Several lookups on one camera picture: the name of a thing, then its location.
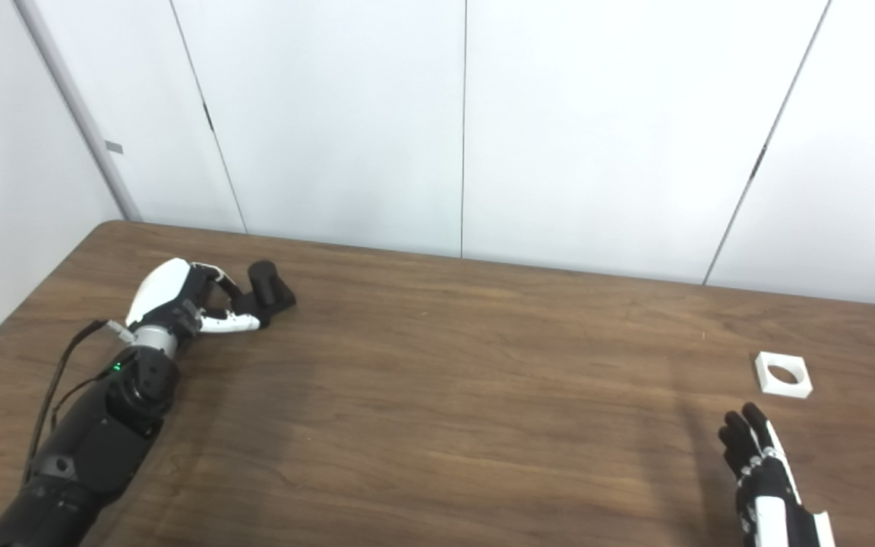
black and white robotic hand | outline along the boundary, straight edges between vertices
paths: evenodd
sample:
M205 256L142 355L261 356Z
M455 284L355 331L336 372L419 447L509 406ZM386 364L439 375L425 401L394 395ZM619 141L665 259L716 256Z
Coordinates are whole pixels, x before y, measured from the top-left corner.
M725 415L718 436L738 481L735 506L746 547L836 547L826 512L802 506L772 423L754 403Z
M181 380L179 350L202 333L263 329L295 305L275 264L249 267L252 291L242 292L221 267L174 258L148 274L134 295L126 325L95 320L60 357L36 419L21 488L0 516L0 547L76 547L100 512L124 494L174 403ZM228 297L211 308L214 287ZM52 408L66 361L79 342L108 326L128 346L80 382ZM84 388L62 420L59 407Z

black robotic forearm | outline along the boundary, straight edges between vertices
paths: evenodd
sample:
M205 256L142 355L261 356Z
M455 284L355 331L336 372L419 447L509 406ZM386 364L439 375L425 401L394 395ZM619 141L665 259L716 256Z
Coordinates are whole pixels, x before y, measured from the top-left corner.
M160 349L119 353L77 399L32 460L0 516L0 547L75 547L117 501L160 433L179 380Z

cable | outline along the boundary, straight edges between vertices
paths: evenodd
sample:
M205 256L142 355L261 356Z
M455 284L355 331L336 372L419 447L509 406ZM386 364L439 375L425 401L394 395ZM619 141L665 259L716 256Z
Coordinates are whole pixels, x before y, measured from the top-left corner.
M25 470L22 472L22 485L25 485L25 482L29 481L29 477L32 475L32 458L36 456L36 450L39 447L39 437L43 435L43 425L46 422L46 413L49 412L49 403L52 402L52 396L56 394L56 388L59 386L59 379L63 376L63 371L66 369L66 361L69 360L70 355L73 353L73 350L76 349L76 346L80 345L80 342L83 342L87 336L90 336L94 332L97 332L101 328L107 325L107 321L95 320L90 322L82 331L76 333L76 336L73 336L73 339L70 340L69 346L66 346L66 350L63 351L62 356L59 357L58 363L56 363L56 370L52 373L52 380L49 382L49 388L46 389L46 397L43 399L43 405L39 408L39 415L36 416L36 426L32 430L32 440L29 442L29 451L27 456L25 457Z
M102 373L94 376L93 378L87 378L87 380L81 381L79 384L76 384L69 391L66 392L66 395L60 397L59 402L56 403L56 406L52 408L52 412L49 413L49 432L52 432L53 429L56 429L56 415L59 414L59 409L62 408L63 403L66 402L73 394L76 394L77 391L83 389L88 384L92 384L94 381L101 380L101 378L107 376L107 371L103 371Z

black object held by robot hand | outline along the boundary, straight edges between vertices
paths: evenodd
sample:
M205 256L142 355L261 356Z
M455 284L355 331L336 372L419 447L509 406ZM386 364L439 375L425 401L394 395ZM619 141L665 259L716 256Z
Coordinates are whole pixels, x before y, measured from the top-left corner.
M295 305L295 294L279 277L271 261L259 260L249 267L248 274L252 292L234 299L232 309L237 315L258 318L258 328L264 329L274 315Z

wood grain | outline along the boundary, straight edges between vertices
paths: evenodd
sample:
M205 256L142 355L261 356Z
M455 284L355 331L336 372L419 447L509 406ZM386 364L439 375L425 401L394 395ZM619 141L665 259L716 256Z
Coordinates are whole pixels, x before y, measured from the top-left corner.
M715 432L754 400L840 545L875 545L875 307L221 232L102 225L0 327L0 511L53 362L167 258L299 306L204 336L100 545L741 544ZM104 364L107 333L65 385ZM758 350L815 394L758 394Z

